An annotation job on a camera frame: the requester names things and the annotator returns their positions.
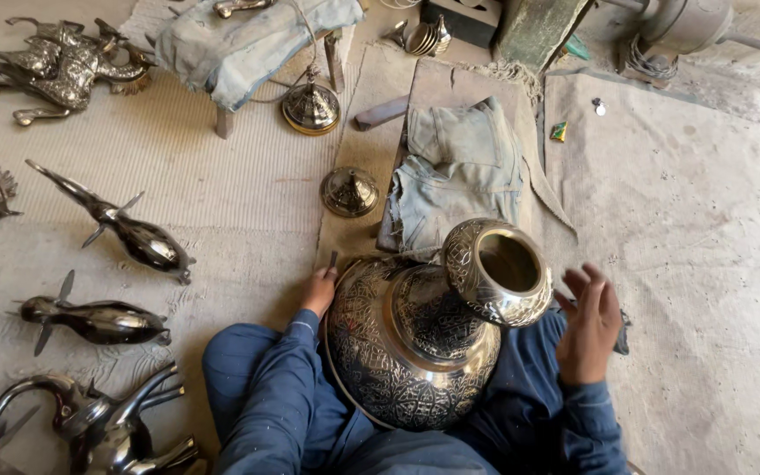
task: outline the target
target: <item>hand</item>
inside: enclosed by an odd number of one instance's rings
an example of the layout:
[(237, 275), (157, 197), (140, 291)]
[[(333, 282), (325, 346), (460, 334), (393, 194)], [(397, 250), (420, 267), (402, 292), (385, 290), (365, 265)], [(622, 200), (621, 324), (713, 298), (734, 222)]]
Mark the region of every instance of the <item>hand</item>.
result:
[(555, 348), (555, 359), (562, 382), (572, 386), (606, 378), (607, 361), (622, 325), (615, 286), (594, 265), (585, 263), (583, 270), (568, 269), (562, 278), (577, 298), (577, 306), (555, 293), (567, 314), (567, 329)]
[(335, 267), (324, 267), (316, 270), (310, 280), (307, 281), (301, 309), (312, 310), (318, 319), (321, 319), (333, 301), (333, 291), (338, 276), (339, 273)]

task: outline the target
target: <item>denim cloth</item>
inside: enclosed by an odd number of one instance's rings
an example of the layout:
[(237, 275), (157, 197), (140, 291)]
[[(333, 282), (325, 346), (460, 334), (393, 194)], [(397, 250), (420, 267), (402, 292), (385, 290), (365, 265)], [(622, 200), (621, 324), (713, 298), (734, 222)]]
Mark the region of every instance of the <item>denim cloth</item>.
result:
[(504, 330), (480, 405), (446, 433), (412, 433), (374, 427), (332, 387), (311, 311), (282, 335), (232, 325), (202, 360), (222, 444), (214, 473), (628, 473), (606, 383), (558, 383), (564, 328), (549, 310)]
[(412, 155), (394, 171), (389, 196), (401, 252), (441, 246), (471, 218), (518, 224), (523, 153), (496, 97), (411, 109), (407, 144)]
[[(236, 112), (312, 38), (289, 0), (227, 19), (213, 11), (217, 1), (204, 0), (167, 21), (154, 52), (157, 63), (187, 87), (208, 92), (213, 102)], [(297, 2), (313, 31), (351, 26), (365, 17), (357, 0)]]

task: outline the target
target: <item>vase mouth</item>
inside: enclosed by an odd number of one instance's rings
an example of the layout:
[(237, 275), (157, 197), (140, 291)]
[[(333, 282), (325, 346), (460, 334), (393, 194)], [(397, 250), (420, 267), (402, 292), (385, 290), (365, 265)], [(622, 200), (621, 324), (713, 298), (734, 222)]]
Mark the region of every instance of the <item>vase mouth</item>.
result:
[(472, 257), (493, 289), (515, 297), (539, 292), (544, 280), (540, 252), (522, 232), (492, 227), (480, 232)]

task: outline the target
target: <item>beige mat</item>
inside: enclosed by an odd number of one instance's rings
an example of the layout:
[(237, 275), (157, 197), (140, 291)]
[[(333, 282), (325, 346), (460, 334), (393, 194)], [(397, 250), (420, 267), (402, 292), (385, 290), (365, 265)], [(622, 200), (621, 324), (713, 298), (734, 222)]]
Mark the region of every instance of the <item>beige mat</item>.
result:
[[(358, 67), (345, 71), (343, 113), (357, 74)], [(269, 83), (259, 94), (280, 92)], [(119, 395), (161, 362), (177, 358), (186, 395), (146, 412), (146, 423), (159, 448), (194, 432), (214, 456), (200, 375), (204, 345), (232, 323), (278, 328), (295, 311), (318, 239), (318, 184), (333, 166), (343, 127), (311, 138), (293, 130), (277, 105), (247, 104), (225, 141), (214, 133), (213, 103), (168, 73), (157, 73), (140, 95), (110, 95), (102, 85), (85, 113), (16, 126), (11, 113), (33, 104), (16, 93), (0, 97), (0, 165), (19, 183), (11, 209), (26, 213), (0, 221), (0, 391), (15, 379), (53, 370), (85, 384), (95, 377), (100, 390)], [(179, 286), (133, 264), (112, 233), (80, 250), (94, 223), (27, 167), (28, 158), (113, 203), (146, 190), (131, 215), (166, 227), (197, 259), (193, 284)], [(5, 311), (18, 307), (12, 299), (57, 295), (70, 269), (77, 273), (73, 302), (121, 299), (164, 314), (172, 345), (96, 347), (58, 328), (43, 354), (32, 358), (39, 328)], [(12, 443), (9, 460), (29, 475), (66, 472), (64, 447), (51, 434), (51, 398), (25, 395), (16, 406), (27, 402), (42, 402), (42, 410), (24, 430), (29, 437)]]
[[(598, 117), (591, 101), (608, 105)], [(649, 474), (760, 473), (760, 125), (586, 74), (548, 76), (546, 172), (579, 233), (544, 222), (554, 274), (590, 260), (632, 317), (609, 382)]]

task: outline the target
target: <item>wooden board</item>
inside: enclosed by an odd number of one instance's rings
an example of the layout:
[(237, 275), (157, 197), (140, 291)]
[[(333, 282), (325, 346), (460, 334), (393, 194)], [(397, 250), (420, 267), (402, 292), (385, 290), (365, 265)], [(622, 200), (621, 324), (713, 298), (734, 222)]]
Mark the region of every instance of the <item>wooden board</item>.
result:
[[(470, 107), (491, 95), (500, 101), (509, 125), (514, 127), (519, 101), (527, 100), (522, 87), (424, 58), (418, 60), (416, 66), (407, 112), (412, 107)], [(409, 154), (406, 148), (406, 130), (407, 123), (404, 121), (393, 170), (400, 167), (401, 161)], [(388, 191), (392, 191), (391, 181)], [(377, 234), (376, 248), (389, 253), (399, 252), (398, 236), (392, 232), (391, 204), (388, 198), (380, 232)]]

